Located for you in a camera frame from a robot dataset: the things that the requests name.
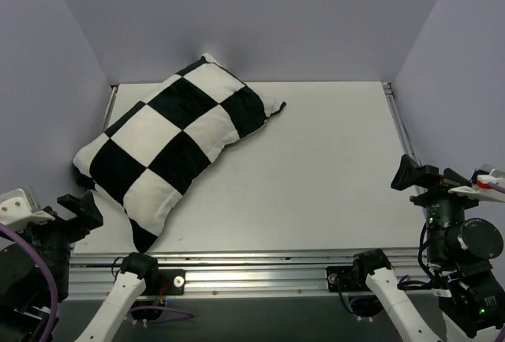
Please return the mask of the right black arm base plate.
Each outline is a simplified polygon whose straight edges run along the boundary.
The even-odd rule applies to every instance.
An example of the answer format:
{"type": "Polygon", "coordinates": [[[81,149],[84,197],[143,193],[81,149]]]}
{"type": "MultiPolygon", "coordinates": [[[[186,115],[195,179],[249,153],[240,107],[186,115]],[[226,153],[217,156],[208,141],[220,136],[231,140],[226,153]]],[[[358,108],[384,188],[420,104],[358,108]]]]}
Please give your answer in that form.
{"type": "Polygon", "coordinates": [[[368,288],[354,277],[350,265],[328,266],[325,269],[329,292],[366,292],[368,288]]]}

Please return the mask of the black white checkered pillowcase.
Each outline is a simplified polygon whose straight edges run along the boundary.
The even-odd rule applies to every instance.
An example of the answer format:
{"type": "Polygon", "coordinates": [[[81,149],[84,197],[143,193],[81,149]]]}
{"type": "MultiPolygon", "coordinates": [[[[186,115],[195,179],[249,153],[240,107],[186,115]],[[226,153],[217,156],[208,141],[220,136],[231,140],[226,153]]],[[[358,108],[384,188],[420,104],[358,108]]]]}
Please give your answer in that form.
{"type": "Polygon", "coordinates": [[[202,54],[81,148],[73,166],[81,186],[122,208],[135,249],[145,253],[169,212],[223,149],[285,106],[202,54]]]}

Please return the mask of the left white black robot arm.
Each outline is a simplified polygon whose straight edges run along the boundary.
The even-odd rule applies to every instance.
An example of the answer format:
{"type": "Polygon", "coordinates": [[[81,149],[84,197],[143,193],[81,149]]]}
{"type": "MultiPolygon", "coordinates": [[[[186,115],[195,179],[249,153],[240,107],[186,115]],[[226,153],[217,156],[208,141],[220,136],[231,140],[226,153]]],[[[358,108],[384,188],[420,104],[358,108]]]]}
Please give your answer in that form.
{"type": "MultiPolygon", "coordinates": [[[[1,252],[1,339],[50,341],[58,306],[68,296],[72,244],[103,226],[91,192],[66,194],[57,203],[73,213],[64,220],[42,207],[28,188],[1,196],[1,236],[11,245],[1,252]]],[[[141,294],[159,284],[157,261],[131,253],[123,260],[114,286],[80,341],[110,341],[141,294]]]]}

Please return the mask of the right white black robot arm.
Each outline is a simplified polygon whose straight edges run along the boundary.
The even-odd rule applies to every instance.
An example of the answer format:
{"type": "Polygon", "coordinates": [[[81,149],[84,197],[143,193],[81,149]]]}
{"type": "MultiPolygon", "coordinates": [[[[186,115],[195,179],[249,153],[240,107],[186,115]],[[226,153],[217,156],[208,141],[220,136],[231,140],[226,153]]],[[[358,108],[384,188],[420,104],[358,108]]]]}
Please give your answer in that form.
{"type": "Polygon", "coordinates": [[[504,252],[504,238],[494,224],[465,212],[483,201],[504,201],[503,171],[485,166],[466,179],[403,155],[391,188],[411,186],[423,190],[410,201],[425,215],[417,263],[427,279],[399,280],[387,255],[374,249],[354,256],[351,281],[373,293],[404,341],[441,339],[407,295],[415,290],[437,297],[446,341],[502,341],[504,289],[491,261],[504,252]]]}

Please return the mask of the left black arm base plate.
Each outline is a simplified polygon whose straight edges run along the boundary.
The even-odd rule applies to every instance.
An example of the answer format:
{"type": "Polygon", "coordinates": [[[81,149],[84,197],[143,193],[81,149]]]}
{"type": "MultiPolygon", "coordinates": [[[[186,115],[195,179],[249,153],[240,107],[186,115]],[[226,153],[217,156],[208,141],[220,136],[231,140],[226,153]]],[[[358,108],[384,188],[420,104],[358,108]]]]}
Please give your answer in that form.
{"type": "Polygon", "coordinates": [[[185,270],[161,269],[151,275],[143,295],[172,296],[183,295],[185,291],[185,270]]]}

